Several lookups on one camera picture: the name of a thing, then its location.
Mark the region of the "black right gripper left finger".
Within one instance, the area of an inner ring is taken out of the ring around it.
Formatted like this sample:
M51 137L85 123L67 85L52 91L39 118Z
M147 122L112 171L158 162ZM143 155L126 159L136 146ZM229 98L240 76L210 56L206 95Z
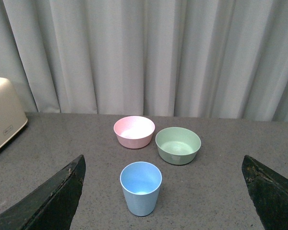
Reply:
M0 230L68 230L82 195L86 163L78 156L0 214Z

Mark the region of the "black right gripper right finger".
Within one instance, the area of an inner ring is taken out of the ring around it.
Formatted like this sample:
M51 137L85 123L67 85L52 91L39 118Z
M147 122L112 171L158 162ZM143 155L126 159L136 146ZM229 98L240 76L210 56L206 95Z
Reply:
M288 230L288 179L248 155L241 170L264 229Z

